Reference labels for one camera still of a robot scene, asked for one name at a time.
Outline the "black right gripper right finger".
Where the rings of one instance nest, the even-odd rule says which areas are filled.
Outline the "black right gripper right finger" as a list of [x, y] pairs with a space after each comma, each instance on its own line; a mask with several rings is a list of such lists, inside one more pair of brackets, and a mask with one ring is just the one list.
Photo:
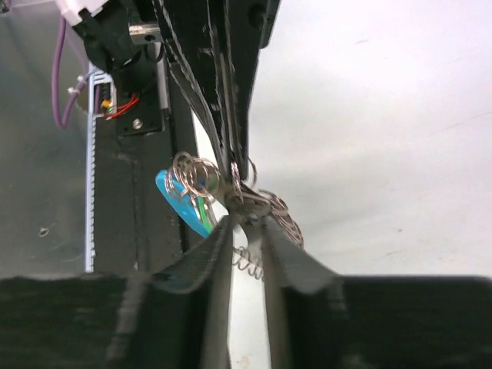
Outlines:
[[354, 276], [326, 268], [261, 222], [274, 368], [489, 368], [491, 281]]

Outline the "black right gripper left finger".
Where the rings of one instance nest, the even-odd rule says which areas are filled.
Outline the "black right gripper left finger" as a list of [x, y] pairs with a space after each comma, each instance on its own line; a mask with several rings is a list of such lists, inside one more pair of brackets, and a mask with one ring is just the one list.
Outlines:
[[234, 218], [164, 270], [1, 282], [3, 368], [228, 368]]

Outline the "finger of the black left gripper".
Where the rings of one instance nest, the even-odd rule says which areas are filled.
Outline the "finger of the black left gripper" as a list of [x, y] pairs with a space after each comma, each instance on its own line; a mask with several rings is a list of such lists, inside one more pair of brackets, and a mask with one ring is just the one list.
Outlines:
[[219, 154], [227, 178], [231, 166], [248, 177], [249, 110], [260, 50], [271, 38], [280, 2], [208, 1], [208, 25], [220, 108]]
[[208, 1], [153, 1], [171, 73], [210, 138], [219, 170], [231, 175], [218, 46], [212, 41]]

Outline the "green key tag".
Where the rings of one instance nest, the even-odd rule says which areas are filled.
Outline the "green key tag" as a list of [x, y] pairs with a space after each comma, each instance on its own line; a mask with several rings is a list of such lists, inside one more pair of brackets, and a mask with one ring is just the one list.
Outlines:
[[217, 224], [211, 202], [204, 197], [196, 197], [195, 202], [195, 207], [198, 209], [201, 223], [203, 224], [206, 231], [210, 234]]

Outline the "large metal keyring blue handle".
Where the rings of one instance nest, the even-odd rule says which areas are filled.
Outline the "large metal keyring blue handle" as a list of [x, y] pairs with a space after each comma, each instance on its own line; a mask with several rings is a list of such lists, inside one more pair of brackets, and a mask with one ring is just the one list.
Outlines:
[[207, 238], [206, 231], [198, 209], [196, 197], [207, 198], [211, 205], [219, 203], [228, 212], [240, 214], [239, 227], [246, 234], [248, 244], [235, 246], [232, 266], [239, 271], [246, 271], [256, 280], [264, 280], [264, 263], [261, 242], [254, 235], [254, 226], [259, 218], [272, 216], [284, 233], [300, 249], [304, 248], [304, 237], [297, 222], [289, 214], [283, 199], [271, 191], [255, 189], [258, 171], [254, 163], [253, 182], [245, 184], [238, 176], [238, 169], [231, 166], [233, 181], [229, 184], [212, 161], [193, 156], [186, 151], [176, 154], [169, 168], [157, 173], [155, 184], [165, 200], [179, 217], [197, 234]]

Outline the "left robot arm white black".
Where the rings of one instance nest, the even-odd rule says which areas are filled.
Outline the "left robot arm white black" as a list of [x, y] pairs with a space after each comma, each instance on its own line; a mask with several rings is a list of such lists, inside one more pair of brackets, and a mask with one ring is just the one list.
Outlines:
[[127, 93], [148, 85], [144, 50], [160, 42], [221, 173], [246, 179], [258, 56], [270, 41], [278, 8], [277, 1], [82, 1], [65, 17], [90, 61]]

